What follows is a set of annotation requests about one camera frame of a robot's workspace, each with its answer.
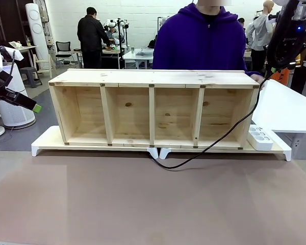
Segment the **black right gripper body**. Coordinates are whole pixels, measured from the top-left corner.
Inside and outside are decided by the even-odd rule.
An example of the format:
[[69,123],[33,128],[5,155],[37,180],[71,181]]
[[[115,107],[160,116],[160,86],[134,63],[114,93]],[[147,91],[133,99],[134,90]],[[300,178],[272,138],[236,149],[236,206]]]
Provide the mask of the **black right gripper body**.
[[284,18],[279,15],[271,41],[267,48],[267,61],[274,68],[284,69],[306,47],[306,19]]

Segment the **person's left hand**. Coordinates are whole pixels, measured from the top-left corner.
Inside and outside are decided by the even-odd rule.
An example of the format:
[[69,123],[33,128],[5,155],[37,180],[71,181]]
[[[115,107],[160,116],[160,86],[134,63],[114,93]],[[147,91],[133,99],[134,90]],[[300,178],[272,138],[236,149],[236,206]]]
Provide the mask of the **person's left hand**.
[[253,74],[250,77],[259,84],[261,89],[264,87],[266,79],[263,76]]

